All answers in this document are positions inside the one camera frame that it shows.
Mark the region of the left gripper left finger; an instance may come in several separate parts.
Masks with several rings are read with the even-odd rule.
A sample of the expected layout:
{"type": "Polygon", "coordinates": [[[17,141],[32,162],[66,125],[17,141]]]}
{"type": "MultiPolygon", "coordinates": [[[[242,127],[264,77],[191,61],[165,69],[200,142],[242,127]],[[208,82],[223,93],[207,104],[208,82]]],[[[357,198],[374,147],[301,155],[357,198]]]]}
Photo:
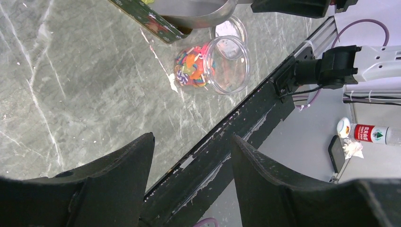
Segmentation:
{"type": "Polygon", "coordinates": [[[3,227],[136,227],[155,148],[151,132],[52,178],[0,179],[3,227]]]}

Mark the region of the clear plastic cup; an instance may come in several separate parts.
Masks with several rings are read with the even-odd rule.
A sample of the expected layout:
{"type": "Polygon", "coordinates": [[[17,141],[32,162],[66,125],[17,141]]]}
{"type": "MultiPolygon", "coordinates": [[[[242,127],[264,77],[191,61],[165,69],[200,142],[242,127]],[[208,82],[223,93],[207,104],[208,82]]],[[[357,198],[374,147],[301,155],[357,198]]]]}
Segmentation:
{"type": "Polygon", "coordinates": [[[174,60],[174,82],[187,93],[236,94],[250,80],[250,54],[233,35],[188,46],[174,60]]]}

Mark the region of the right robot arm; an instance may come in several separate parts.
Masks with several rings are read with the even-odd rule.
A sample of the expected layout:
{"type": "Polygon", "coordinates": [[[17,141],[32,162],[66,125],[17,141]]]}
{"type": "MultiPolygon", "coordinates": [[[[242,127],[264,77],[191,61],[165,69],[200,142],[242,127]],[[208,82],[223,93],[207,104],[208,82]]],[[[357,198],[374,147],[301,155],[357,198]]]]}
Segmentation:
{"type": "MultiPolygon", "coordinates": [[[[322,18],[330,5],[337,12],[345,12],[355,0],[252,0],[254,13],[279,12],[302,17],[322,18]]],[[[351,26],[359,23],[374,23],[385,33],[379,46],[333,46],[322,54],[321,59],[297,61],[289,77],[297,85],[316,84],[317,89],[338,89],[347,84],[358,84],[376,79],[400,77],[401,47],[389,46],[390,33],[385,24],[374,19],[354,21],[339,31],[334,41],[351,26]]]]}

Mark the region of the metal scoop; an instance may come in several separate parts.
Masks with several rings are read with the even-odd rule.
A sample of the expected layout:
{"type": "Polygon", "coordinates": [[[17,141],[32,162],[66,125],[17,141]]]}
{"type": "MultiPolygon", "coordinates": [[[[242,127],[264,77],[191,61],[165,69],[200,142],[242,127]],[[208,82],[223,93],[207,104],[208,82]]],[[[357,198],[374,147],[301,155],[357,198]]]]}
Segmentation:
{"type": "Polygon", "coordinates": [[[175,26],[199,29],[225,22],[238,4],[252,3],[252,0],[155,0],[148,6],[175,26]]]}

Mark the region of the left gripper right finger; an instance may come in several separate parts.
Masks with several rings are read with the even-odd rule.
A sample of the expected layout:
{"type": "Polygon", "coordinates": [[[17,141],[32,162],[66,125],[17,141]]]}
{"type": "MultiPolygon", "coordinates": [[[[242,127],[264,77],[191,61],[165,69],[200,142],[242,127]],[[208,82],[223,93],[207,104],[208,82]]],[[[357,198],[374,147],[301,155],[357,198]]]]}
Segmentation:
{"type": "Polygon", "coordinates": [[[244,227],[398,227],[401,181],[335,184],[296,172],[235,135],[231,159],[244,227]]]}

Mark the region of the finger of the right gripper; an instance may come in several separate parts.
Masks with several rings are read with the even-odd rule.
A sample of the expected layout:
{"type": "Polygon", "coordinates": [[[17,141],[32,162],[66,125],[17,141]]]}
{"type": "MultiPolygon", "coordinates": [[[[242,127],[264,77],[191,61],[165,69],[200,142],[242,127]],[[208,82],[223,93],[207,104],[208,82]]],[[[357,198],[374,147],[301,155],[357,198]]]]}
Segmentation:
{"type": "Polygon", "coordinates": [[[301,17],[323,18],[330,0],[254,0],[253,13],[279,12],[301,17]]]}

